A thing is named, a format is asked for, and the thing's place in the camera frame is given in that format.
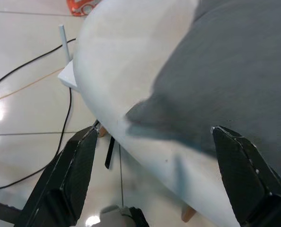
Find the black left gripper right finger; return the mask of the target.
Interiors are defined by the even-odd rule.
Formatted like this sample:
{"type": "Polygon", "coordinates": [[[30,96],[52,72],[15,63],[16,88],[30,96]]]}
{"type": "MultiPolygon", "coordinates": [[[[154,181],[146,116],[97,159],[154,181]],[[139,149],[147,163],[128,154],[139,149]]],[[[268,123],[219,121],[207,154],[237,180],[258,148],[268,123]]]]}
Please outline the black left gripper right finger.
{"type": "Polygon", "coordinates": [[[257,147],[226,127],[212,128],[223,185],[241,227],[281,227],[281,177],[257,147]]]}

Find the white plastic chair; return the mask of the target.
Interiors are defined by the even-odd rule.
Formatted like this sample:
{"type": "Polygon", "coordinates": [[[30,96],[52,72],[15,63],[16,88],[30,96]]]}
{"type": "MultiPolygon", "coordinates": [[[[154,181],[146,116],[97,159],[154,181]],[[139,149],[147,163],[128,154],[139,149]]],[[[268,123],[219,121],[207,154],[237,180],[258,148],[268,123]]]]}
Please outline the white plastic chair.
{"type": "Polygon", "coordinates": [[[127,206],[140,207],[152,226],[177,226],[181,207],[190,225],[239,227],[217,161],[143,129],[129,132],[128,110],[152,83],[191,26],[199,0],[102,0],[80,30],[73,59],[78,91],[118,142],[127,206]]]}

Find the white router with antenna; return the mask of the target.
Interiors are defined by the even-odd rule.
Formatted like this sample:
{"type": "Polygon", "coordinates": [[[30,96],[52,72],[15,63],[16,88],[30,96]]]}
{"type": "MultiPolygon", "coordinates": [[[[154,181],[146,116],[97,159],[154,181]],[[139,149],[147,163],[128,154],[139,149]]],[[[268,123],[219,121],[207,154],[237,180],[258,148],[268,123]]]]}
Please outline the white router with antenna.
{"type": "Polygon", "coordinates": [[[62,48],[65,53],[66,66],[59,73],[58,79],[67,87],[79,92],[78,86],[76,84],[74,71],[73,71],[73,60],[71,59],[69,48],[68,48],[68,40],[65,33],[64,25],[59,25],[59,32],[61,37],[62,48]]]}

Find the grey cushion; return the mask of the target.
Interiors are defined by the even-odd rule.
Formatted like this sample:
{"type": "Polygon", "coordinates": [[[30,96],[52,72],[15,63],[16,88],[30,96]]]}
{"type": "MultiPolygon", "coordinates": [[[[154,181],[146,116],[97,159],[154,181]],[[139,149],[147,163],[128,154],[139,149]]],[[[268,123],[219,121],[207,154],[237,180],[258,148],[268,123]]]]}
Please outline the grey cushion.
{"type": "Polygon", "coordinates": [[[193,24],[127,119],[214,155],[211,127],[281,167],[281,0],[202,0],[193,24]]]}

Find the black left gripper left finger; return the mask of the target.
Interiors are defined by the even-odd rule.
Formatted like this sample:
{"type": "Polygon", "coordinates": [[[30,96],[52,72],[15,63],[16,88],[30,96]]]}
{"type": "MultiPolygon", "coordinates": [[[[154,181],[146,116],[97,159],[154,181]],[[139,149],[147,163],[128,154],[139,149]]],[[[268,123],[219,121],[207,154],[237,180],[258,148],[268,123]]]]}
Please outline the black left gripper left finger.
{"type": "Polygon", "coordinates": [[[45,168],[14,227],[72,227],[79,220],[91,178],[98,133],[78,131],[45,168]]]}

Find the orange white patterned bag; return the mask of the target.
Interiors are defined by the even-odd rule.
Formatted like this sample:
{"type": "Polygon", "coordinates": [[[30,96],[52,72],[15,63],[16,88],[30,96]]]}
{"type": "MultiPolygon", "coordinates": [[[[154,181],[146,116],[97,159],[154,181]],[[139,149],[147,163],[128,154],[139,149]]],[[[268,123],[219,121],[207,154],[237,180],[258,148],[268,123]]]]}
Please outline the orange white patterned bag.
{"type": "Polygon", "coordinates": [[[87,16],[101,0],[66,0],[68,9],[73,16],[87,16]]]}

